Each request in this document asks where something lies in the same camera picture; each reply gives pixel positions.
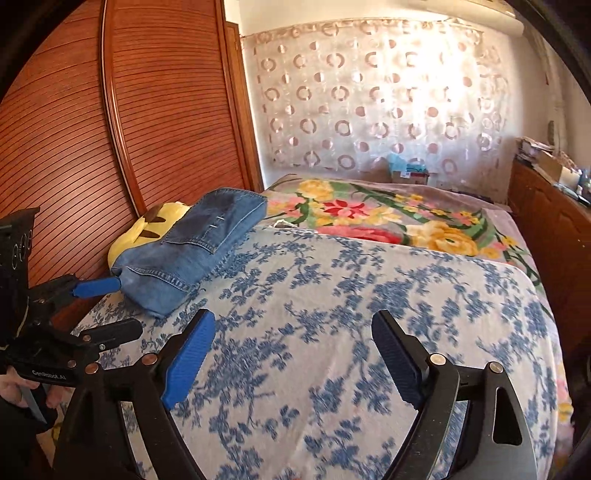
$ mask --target sheer curtain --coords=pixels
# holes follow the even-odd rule
[[[458,22],[343,20],[244,39],[266,169],[389,181],[387,156],[498,198],[509,115],[502,62]]]

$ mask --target plush toy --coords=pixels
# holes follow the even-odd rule
[[[153,206],[129,230],[113,242],[107,257],[109,268],[113,267],[117,257],[128,248],[160,240],[190,208],[181,202],[160,203]]]

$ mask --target blue gripper pad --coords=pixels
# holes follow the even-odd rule
[[[398,327],[399,335],[406,334]],[[416,410],[423,406],[421,391],[421,372],[414,365],[406,349],[379,313],[374,315],[371,332],[379,354],[384,359],[386,368],[394,380],[400,397],[410,403]]]
[[[166,372],[166,385],[161,399],[167,410],[187,398],[215,335],[215,315],[206,312]]]
[[[79,299],[91,299],[101,295],[107,295],[121,289],[121,280],[118,277],[98,278],[97,280],[80,281],[72,290],[72,295]]]

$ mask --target wooden slats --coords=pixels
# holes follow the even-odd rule
[[[0,104],[0,216],[40,206],[31,285],[107,273],[110,244],[134,215],[111,153],[99,89],[100,0],[54,30]],[[86,301],[59,317],[72,325]]]
[[[146,205],[247,187],[215,0],[109,1],[118,112]]]

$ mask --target wooden dresser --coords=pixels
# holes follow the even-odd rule
[[[591,333],[591,209],[515,160],[509,206],[540,272],[568,355]]]

